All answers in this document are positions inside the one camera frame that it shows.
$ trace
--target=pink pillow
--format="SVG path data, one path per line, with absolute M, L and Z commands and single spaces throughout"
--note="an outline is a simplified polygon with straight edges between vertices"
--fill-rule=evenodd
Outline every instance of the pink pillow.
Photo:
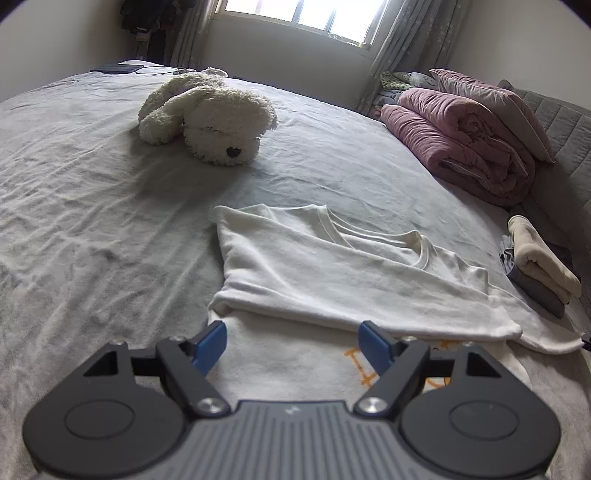
M 521 140 L 533 156 L 554 163 L 554 154 L 544 127 L 519 95 L 451 70 L 434 69 L 431 73 L 440 91 L 481 103 Z

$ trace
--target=curtain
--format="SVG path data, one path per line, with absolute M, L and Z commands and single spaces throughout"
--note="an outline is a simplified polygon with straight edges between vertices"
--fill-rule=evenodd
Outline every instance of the curtain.
M 184 13 L 170 59 L 171 66 L 193 69 L 200 67 L 215 7 L 216 0 L 197 0 L 195 6 Z
M 357 111 L 366 115 L 387 70 L 429 73 L 444 67 L 470 0 L 404 0 L 369 69 Z

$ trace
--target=plush toy nose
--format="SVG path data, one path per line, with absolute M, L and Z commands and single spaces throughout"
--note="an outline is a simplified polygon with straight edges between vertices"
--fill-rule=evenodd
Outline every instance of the plush toy nose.
M 226 153 L 228 154 L 228 157 L 230 158 L 236 158 L 238 155 L 240 155 L 240 152 L 242 150 L 240 150 L 240 148 L 234 148 L 234 147 L 229 147 L 226 149 Z

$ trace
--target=window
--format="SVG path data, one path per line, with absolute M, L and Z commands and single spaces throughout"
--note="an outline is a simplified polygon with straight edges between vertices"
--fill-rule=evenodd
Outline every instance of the window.
M 218 11 L 260 15 L 293 26 L 323 30 L 369 47 L 388 0 L 220 0 Z

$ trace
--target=beige folded garment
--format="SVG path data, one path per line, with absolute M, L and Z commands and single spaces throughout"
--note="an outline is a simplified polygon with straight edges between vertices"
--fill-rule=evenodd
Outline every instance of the beige folded garment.
M 509 233 L 515 244 L 515 265 L 525 275 L 552 290 L 564 303 L 581 296 L 581 283 L 554 255 L 530 221 L 515 215 L 509 219 Z

